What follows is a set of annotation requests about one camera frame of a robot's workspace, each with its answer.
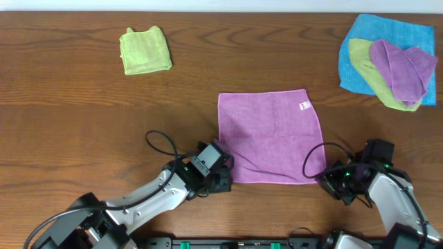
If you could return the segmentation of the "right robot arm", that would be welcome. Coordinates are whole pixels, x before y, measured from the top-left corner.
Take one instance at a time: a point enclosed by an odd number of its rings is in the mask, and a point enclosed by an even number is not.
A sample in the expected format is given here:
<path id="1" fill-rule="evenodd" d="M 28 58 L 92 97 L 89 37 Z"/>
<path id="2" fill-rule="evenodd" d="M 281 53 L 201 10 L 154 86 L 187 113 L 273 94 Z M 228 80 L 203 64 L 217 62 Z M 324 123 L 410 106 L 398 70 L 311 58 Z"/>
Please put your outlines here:
<path id="1" fill-rule="evenodd" d="M 441 248 L 442 235 L 429 223 L 406 172 L 380 160 L 337 162 L 313 176 L 334 199 L 350 205 L 360 195 L 376 206 L 387 235 L 380 248 Z"/>

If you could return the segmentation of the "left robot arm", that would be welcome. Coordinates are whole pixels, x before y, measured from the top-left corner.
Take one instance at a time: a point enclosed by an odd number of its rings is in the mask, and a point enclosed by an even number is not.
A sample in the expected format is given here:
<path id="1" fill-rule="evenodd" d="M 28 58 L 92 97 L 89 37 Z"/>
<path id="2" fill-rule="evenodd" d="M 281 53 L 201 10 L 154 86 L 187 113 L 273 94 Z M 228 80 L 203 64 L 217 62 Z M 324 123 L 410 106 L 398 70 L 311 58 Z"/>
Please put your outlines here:
<path id="1" fill-rule="evenodd" d="M 66 211 L 38 225 L 25 248 L 136 247 L 132 233 L 157 215 L 196 197 L 229 192 L 232 166 L 216 163 L 199 170 L 199 163 L 170 161 L 152 182 L 107 201 L 93 193 L 78 198 Z"/>

